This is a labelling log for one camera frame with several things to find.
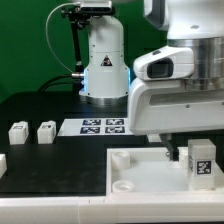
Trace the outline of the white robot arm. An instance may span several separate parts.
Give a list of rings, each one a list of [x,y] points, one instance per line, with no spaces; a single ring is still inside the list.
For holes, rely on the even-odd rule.
[[[224,0],[144,0],[144,17],[167,45],[134,61],[129,129],[168,136],[224,129]]]

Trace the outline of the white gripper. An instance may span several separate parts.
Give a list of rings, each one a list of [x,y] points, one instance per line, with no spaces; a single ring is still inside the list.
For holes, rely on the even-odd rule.
[[[128,97],[129,129],[135,135],[160,134],[171,161],[179,151],[167,133],[224,129],[224,90],[184,91],[181,81],[136,78]]]

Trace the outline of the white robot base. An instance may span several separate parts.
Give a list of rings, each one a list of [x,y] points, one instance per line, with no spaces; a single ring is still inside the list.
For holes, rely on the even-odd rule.
[[[88,103],[113,105],[127,100],[130,68],[124,61],[124,29],[112,16],[92,17],[88,26],[89,63],[84,69],[80,98]]]

